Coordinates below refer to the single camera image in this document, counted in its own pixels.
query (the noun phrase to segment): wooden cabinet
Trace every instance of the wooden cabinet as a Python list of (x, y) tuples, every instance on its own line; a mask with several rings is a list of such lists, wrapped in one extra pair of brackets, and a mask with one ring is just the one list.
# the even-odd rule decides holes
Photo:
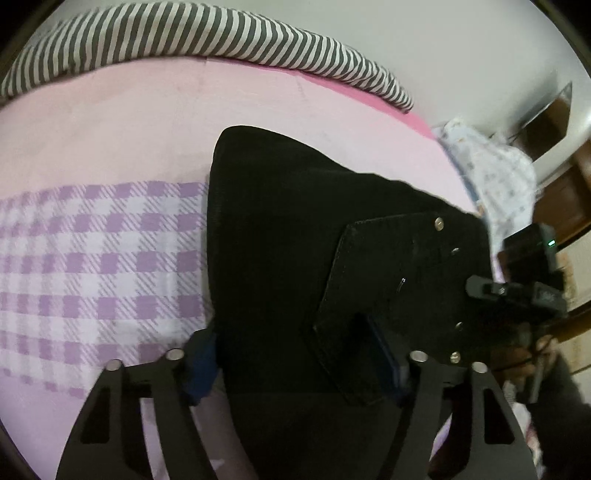
[(559, 246), (591, 226), (591, 143), (585, 142), (570, 162), (571, 168), (544, 189), (534, 209), (534, 222), (554, 227)]

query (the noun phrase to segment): black cable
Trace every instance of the black cable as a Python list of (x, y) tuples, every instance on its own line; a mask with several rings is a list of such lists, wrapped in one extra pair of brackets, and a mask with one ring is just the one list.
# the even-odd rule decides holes
[[(551, 342), (551, 341), (552, 341), (552, 337), (550, 337), (550, 340), (548, 340), (548, 341), (545, 343), (545, 345), (544, 345), (542, 348), (540, 348), (540, 349), (537, 351), (537, 354), (539, 355), (539, 354), (540, 354), (540, 352), (543, 352), (544, 350), (546, 350), (546, 349), (548, 348), (548, 346), (550, 345), (550, 342)], [(532, 357), (530, 357), (530, 358), (527, 358), (527, 359), (525, 359), (525, 360), (522, 360), (521, 362), (517, 362), (517, 363), (515, 363), (515, 364), (511, 364), (511, 365), (508, 365), (508, 366), (506, 366), (506, 367), (495, 368), (495, 369), (493, 370), (493, 372), (502, 372), (502, 371), (504, 371), (504, 370), (509, 370), (509, 369), (511, 369), (511, 368), (522, 367), (523, 365), (527, 365), (527, 364), (529, 364), (529, 363), (533, 363), (533, 362), (534, 362), (534, 360), (535, 360), (535, 357), (536, 357), (536, 356), (537, 356), (537, 355), (534, 355), (534, 356), (532, 356)]]

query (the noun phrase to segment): pink bed sheet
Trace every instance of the pink bed sheet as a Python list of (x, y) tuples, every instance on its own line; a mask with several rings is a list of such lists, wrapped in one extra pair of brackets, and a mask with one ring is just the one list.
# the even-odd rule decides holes
[[(406, 181), (475, 211), (428, 126), (412, 113), (302, 73), (189, 58), (100, 69), (10, 103), (0, 111), (0, 197), (69, 184), (206, 181), (216, 140), (231, 125), (277, 131), (347, 168)], [(89, 372), (86, 388), (95, 378)], [(55, 478), (82, 403), (0, 370), (0, 417), (43, 480)], [(152, 467), (162, 479), (154, 422), (146, 418)], [(219, 478), (255, 479), (223, 393), (206, 399), (196, 419)]]

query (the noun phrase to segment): bed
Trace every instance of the bed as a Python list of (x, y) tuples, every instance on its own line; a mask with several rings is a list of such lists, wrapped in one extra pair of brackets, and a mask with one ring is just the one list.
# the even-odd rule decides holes
[[(150, 56), (83, 70), (37, 87), (23, 76), (30, 88), (15, 88), (0, 109), (0, 418), (43, 480), (55, 478), (106, 361), (155, 360), (211, 320), (207, 182), (225, 128), (279, 132), (476, 213), (428, 125), (403, 112), (408, 98), (394, 105), (359, 85), (228, 58)], [(163, 479), (144, 406), (154, 478)], [(223, 379), (194, 417), (218, 477), (255, 479)]]

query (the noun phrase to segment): purple checkered fabric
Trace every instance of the purple checkered fabric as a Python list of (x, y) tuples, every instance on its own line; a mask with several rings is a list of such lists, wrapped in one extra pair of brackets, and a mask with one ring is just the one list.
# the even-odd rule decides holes
[(0, 369), (83, 398), (212, 316), (206, 183), (66, 186), (0, 200)]

